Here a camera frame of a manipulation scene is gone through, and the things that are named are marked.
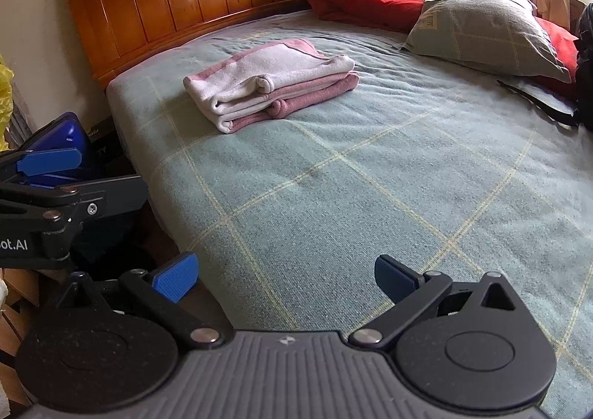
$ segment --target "screw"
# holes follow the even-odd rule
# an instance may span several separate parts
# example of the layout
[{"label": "screw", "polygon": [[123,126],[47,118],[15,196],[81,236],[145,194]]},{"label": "screw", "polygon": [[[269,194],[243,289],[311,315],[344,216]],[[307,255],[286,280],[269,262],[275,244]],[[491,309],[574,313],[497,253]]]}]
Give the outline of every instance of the screw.
[{"label": "screw", "polygon": [[192,330],[192,333],[189,336],[192,340],[200,344],[211,344],[221,337],[217,330],[210,329],[209,327]]},{"label": "screw", "polygon": [[57,221],[61,217],[61,213],[58,210],[47,210],[43,212],[43,218],[46,220]]},{"label": "screw", "polygon": [[358,329],[352,337],[359,344],[371,345],[381,342],[383,334],[375,329]]}]

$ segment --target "mattress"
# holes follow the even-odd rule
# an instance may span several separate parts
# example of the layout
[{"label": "mattress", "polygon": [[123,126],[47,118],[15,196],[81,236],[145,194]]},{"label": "mattress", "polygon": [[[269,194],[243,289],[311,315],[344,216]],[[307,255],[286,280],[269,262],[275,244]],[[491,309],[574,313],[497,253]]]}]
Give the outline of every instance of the mattress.
[{"label": "mattress", "polygon": [[[357,89],[222,135],[183,88],[234,53],[298,37],[354,59]],[[582,417],[593,408],[593,141],[496,76],[401,50],[404,38],[309,12],[273,17],[150,58],[107,96],[164,227],[197,253],[235,327],[351,332],[392,305],[374,283],[382,253],[458,281],[498,270],[556,350],[544,409]]]}]

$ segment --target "yellow plastic bag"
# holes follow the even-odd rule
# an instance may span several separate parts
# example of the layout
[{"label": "yellow plastic bag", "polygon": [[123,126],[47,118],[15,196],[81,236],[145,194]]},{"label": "yellow plastic bag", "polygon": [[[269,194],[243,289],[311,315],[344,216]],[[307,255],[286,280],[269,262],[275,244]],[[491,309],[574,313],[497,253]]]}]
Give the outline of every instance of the yellow plastic bag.
[{"label": "yellow plastic bag", "polygon": [[13,87],[10,85],[13,77],[14,73],[4,65],[0,55],[0,151],[8,149],[4,131],[13,115]]}]

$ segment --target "blue gripper pad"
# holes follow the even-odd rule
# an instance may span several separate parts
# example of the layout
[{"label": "blue gripper pad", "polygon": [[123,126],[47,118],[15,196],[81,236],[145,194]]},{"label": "blue gripper pad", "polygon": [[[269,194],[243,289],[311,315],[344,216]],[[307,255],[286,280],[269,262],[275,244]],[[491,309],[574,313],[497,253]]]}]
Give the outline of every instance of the blue gripper pad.
[{"label": "blue gripper pad", "polygon": [[198,281],[198,257],[185,252],[165,267],[155,270],[152,287],[172,302],[179,302]]},{"label": "blue gripper pad", "polygon": [[25,176],[75,170],[81,164],[82,153],[76,148],[32,152],[17,162],[17,171]]},{"label": "blue gripper pad", "polygon": [[375,261],[375,282],[397,304],[418,289],[424,279],[392,257],[381,255]]}]

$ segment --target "gray ribbed surface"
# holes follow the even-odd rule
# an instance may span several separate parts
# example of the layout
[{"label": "gray ribbed surface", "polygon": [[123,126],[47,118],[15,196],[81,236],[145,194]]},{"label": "gray ribbed surface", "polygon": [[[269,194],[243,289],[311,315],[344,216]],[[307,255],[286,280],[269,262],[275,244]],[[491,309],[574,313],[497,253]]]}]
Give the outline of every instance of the gray ribbed surface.
[{"label": "gray ribbed surface", "polygon": [[[290,336],[295,341],[286,341]],[[335,332],[237,332],[217,351],[196,351],[150,398],[110,414],[35,406],[24,419],[453,419],[412,395],[380,354]],[[531,410],[506,419],[546,419]]]}]

